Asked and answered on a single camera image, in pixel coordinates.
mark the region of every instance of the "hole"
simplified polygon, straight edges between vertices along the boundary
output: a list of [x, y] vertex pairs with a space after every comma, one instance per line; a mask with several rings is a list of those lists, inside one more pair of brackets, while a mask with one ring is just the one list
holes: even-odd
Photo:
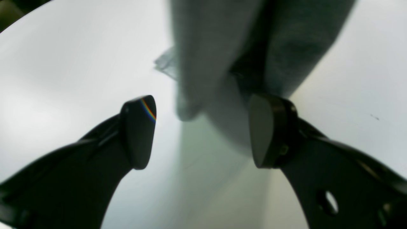
[[287, 152], [288, 152], [288, 146], [287, 146], [287, 145], [283, 145], [283, 146], [281, 147], [281, 150], [280, 150], [280, 155], [286, 155]]
[[339, 206], [334, 195], [330, 191], [319, 191], [317, 201], [321, 210], [330, 216], [335, 216], [339, 212]]

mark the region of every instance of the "white table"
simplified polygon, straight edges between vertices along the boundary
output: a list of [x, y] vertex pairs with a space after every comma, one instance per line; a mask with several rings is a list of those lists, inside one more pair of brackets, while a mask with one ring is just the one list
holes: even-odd
[[[358, 2], [292, 97], [302, 118], [404, 177], [406, 13], [403, 0]], [[170, 32], [164, 0], [54, 0], [0, 33], [0, 181], [151, 94], [150, 163], [122, 180], [102, 228], [307, 228], [283, 174], [255, 168], [232, 81], [197, 120], [178, 121], [175, 83], [153, 69]]]

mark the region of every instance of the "gray cloth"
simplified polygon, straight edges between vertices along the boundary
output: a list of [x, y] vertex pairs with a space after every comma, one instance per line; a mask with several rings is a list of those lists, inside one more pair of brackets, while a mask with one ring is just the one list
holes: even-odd
[[289, 97], [329, 49], [354, 0], [171, 0], [177, 112], [194, 118], [232, 73], [242, 94]]

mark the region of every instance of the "dark object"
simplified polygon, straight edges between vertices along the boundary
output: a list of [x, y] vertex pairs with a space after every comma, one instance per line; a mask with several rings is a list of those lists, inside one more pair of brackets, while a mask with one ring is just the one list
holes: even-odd
[[285, 99], [256, 94], [249, 109], [256, 166], [283, 171], [310, 229], [407, 228], [406, 180], [328, 139]]
[[236, 76], [251, 92], [288, 98], [335, 42], [355, 0], [171, 0], [177, 112], [191, 120]]
[[44, 5], [51, 0], [13, 0], [13, 2], [24, 12], [28, 14], [36, 8]]
[[0, 33], [24, 16], [11, 0], [0, 0]]
[[156, 108], [152, 96], [78, 142], [33, 162], [0, 185], [0, 221], [15, 228], [98, 229], [120, 180], [150, 158]]

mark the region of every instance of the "white surface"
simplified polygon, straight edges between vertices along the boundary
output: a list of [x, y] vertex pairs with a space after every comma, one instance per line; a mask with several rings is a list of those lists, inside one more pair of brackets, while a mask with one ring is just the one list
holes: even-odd
[[[358, 2], [292, 98], [329, 137], [404, 176], [406, 12], [402, 0]], [[151, 94], [150, 163], [122, 180], [102, 228], [307, 228], [282, 173], [255, 168], [233, 82], [194, 122], [176, 119], [175, 83], [153, 70], [169, 28], [164, 0], [54, 0], [0, 33], [0, 180]]]

